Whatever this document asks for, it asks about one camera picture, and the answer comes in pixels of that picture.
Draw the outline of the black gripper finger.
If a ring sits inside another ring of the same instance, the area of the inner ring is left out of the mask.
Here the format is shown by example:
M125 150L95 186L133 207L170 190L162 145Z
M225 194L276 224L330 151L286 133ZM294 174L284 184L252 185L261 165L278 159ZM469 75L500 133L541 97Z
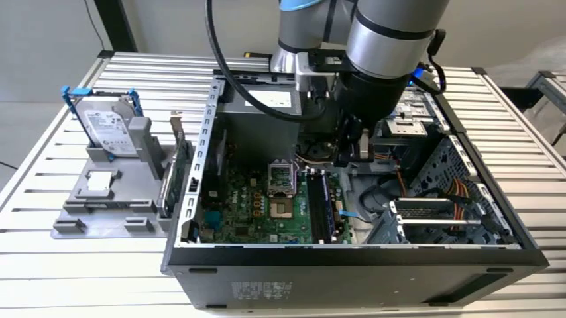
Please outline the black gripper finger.
M336 132L334 166L346 167L356 157L356 145L361 138L361 122L353 115L344 115Z
M374 145L370 141L370 134L369 129L362 129L362 135L361 135L361 161L362 162L373 162L376 159L374 154Z

